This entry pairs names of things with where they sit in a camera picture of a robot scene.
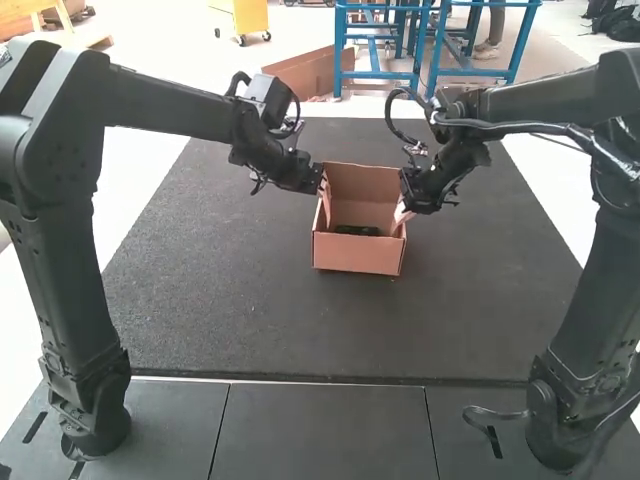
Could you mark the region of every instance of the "wooden pallet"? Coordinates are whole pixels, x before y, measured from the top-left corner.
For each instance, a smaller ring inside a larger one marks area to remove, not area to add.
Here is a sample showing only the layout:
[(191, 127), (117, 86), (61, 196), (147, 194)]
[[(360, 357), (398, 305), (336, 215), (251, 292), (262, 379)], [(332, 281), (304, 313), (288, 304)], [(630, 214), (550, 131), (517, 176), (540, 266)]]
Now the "wooden pallet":
[[(62, 24), (62, 30), (43, 32), (39, 12), (55, 8)], [(0, 0), (0, 24), (9, 23), (21, 17), (31, 17), (33, 33), (36, 36), (63, 47), (88, 48), (113, 45), (113, 37), (107, 32), (91, 27), (76, 31), (69, 18), (63, 0)]]

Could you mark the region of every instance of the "person's leg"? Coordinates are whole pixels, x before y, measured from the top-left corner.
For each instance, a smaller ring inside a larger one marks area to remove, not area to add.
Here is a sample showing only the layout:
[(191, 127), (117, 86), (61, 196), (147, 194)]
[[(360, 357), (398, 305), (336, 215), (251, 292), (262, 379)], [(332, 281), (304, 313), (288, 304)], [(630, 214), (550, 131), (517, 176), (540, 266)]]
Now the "person's leg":
[(489, 37), (474, 47), (473, 58), (476, 60), (491, 60), (498, 58), (500, 43), (504, 34), (505, 7), (490, 7), (491, 20), (489, 23)]

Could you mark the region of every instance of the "open cardboard box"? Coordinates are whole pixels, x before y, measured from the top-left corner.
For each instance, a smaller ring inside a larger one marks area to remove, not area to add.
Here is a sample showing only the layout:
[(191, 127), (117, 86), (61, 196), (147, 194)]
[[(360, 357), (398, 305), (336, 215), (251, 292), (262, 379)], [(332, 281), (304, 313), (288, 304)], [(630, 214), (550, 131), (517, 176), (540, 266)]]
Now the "open cardboard box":
[[(322, 270), (399, 275), (407, 229), (398, 217), (398, 169), (324, 162), (324, 192), (312, 227), (312, 264)], [(379, 236), (336, 233), (377, 227)]]

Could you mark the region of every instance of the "black bag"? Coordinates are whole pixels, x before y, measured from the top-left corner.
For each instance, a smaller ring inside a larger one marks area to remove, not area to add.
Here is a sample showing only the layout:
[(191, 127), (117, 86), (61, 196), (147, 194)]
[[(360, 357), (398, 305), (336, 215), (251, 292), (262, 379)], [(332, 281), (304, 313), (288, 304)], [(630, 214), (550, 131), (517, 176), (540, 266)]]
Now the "black bag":
[(609, 30), (611, 30), (615, 24), (632, 18), (635, 8), (635, 5), (627, 5), (625, 7), (618, 7), (610, 13), (599, 15), (591, 22), (591, 31), (593, 33), (609, 33)]
[(618, 42), (640, 42), (640, 22), (635, 18), (622, 20), (611, 27), (607, 37)]
[(582, 18), (588, 18), (591, 20), (593, 18), (606, 15), (607, 13), (611, 13), (616, 9), (617, 3), (618, 0), (589, 0), (587, 13), (585, 13)]
[(601, 15), (591, 24), (593, 33), (606, 33), (607, 37), (618, 42), (640, 42), (640, 21), (634, 18), (638, 5), (616, 8), (613, 12)]

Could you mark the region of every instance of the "cardboard box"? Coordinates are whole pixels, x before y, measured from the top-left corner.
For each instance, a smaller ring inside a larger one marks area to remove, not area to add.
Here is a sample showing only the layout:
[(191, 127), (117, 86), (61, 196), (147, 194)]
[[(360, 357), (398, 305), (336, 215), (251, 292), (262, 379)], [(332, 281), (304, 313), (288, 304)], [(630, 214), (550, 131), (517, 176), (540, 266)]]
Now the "cardboard box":
[[(330, 45), (262, 67), (262, 73), (280, 78), (305, 102), (333, 92), (333, 59), (334, 47)], [(342, 70), (355, 70), (355, 49), (345, 48), (340, 61)]]
[[(322, 270), (399, 275), (407, 243), (395, 220), (398, 170), (324, 162), (327, 182), (312, 227), (312, 265)], [(377, 227), (380, 236), (335, 233), (341, 225)]]

